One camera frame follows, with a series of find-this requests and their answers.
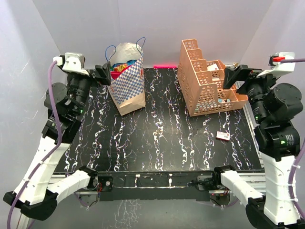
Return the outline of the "blue checkered paper bag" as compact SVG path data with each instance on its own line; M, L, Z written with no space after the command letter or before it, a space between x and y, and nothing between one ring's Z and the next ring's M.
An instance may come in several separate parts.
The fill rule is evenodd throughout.
M145 37L141 37L136 43L113 45L111 56L105 51L105 59L111 64L111 85L108 91L122 116L146 106L143 70L145 40ZM112 66L116 63L127 63L129 67L122 72L113 72Z

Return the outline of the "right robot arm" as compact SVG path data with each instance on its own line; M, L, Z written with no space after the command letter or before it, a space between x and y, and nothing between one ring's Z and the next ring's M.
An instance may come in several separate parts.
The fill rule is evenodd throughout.
M300 136L291 120L303 110L301 92L289 83L276 81L294 71L293 63L270 70L239 65L224 71L224 88L241 81L239 94L248 96L256 127L254 136L264 163L265 193L256 191L230 166L216 167L213 185L228 188L245 206L251 225L257 229L302 229L305 218L293 195L294 171L302 153Z

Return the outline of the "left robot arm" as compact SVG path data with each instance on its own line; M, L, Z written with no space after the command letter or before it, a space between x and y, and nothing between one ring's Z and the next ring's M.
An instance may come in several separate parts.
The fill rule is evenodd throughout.
M48 89L44 106L48 119L42 130L39 148L21 183L7 192L3 201L21 214L40 221L49 218L58 203L80 189L95 190L97 172L82 166L66 178L50 184L49 181L62 155L72 144L80 126L90 89L110 85L110 62L94 69L65 70L67 84L52 83L52 67L48 71Z

